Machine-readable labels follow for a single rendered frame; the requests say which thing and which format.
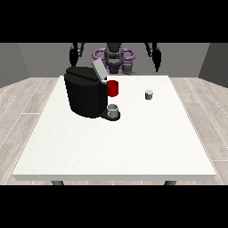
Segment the small grey cup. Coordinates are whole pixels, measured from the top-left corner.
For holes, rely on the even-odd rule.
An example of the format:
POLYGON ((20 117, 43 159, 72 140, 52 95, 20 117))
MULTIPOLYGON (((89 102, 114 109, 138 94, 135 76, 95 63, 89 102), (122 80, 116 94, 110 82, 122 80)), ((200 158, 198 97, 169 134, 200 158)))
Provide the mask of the small grey cup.
POLYGON ((107 111, 110 118, 116 118, 118 116, 118 106, 116 104, 108 105, 107 111))

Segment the black coffee machine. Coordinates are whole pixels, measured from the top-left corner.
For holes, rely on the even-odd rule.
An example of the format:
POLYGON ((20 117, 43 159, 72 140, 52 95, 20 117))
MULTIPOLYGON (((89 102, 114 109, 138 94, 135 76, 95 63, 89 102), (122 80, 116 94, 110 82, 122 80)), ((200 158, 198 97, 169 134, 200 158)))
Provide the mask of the black coffee machine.
POLYGON ((120 119, 108 116, 108 96, 106 82, 102 82, 95 70, 88 67, 69 67, 64 74, 64 82, 73 112, 84 118, 105 118, 109 121, 120 119))

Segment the pale grey machine lid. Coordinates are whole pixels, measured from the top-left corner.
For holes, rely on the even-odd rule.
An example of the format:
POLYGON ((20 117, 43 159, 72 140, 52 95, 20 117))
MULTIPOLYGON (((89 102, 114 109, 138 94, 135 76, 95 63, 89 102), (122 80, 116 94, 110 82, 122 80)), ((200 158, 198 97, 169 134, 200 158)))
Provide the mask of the pale grey machine lid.
POLYGON ((102 60, 101 59, 97 59, 95 61, 93 61, 91 63, 92 67, 94 68, 98 78, 103 81, 107 76, 108 76, 108 72, 105 69, 102 60))

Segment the red pod holder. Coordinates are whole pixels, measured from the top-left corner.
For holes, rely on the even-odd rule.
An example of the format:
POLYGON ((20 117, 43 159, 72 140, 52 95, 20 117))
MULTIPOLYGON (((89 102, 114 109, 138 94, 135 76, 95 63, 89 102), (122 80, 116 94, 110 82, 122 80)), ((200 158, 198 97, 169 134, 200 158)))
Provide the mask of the red pod holder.
POLYGON ((110 97, 115 97, 118 95, 118 81, 109 80, 106 82, 107 95, 110 97))

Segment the grey purple-ringed robot trunk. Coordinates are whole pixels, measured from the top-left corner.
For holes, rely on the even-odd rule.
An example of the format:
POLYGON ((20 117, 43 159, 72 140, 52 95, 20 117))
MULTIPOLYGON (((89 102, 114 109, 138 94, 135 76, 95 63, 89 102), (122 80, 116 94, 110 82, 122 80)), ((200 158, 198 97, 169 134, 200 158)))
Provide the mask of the grey purple-ringed robot trunk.
POLYGON ((95 49, 92 57, 94 60, 101 59, 110 74, 118 74, 119 70, 126 75, 133 73, 135 51, 123 48, 121 43, 107 43, 105 48, 95 49))

